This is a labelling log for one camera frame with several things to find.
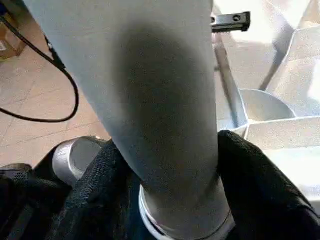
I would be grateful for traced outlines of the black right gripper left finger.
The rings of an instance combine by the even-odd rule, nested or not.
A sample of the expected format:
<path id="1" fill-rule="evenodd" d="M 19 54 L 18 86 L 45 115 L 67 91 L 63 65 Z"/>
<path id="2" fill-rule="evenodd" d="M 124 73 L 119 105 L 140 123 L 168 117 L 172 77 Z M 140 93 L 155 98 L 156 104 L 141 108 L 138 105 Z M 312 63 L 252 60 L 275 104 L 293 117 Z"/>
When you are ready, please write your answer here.
<path id="1" fill-rule="evenodd" d="M 48 239 L 150 239 L 139 211 L 140 184 L 114 142 L 106 142 L 67 196 Z"/>

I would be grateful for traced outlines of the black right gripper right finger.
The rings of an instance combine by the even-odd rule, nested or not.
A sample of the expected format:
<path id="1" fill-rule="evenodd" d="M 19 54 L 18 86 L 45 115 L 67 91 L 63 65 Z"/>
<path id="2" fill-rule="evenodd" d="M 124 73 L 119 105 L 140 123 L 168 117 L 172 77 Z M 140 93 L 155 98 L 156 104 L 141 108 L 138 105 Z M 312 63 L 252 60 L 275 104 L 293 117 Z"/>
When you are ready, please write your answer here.
<path id="1" fill-rule="evenodd" d="M 240 239 L 320 238 L 316 210 L 260 148 L 222 130 L 218 151 L 218 171 Z"/>

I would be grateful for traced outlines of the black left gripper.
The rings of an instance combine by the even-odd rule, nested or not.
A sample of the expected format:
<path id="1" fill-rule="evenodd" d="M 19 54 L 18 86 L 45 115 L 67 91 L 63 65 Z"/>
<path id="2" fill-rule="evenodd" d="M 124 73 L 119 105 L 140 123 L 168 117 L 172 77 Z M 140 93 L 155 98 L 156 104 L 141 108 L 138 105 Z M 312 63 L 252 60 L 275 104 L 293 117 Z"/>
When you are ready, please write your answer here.
<path id="1" fill-rule="evenodd" d="M 251 25 L 251 12 L 219 14 L 211 16 L 212 32 L 247 32 Z"/>

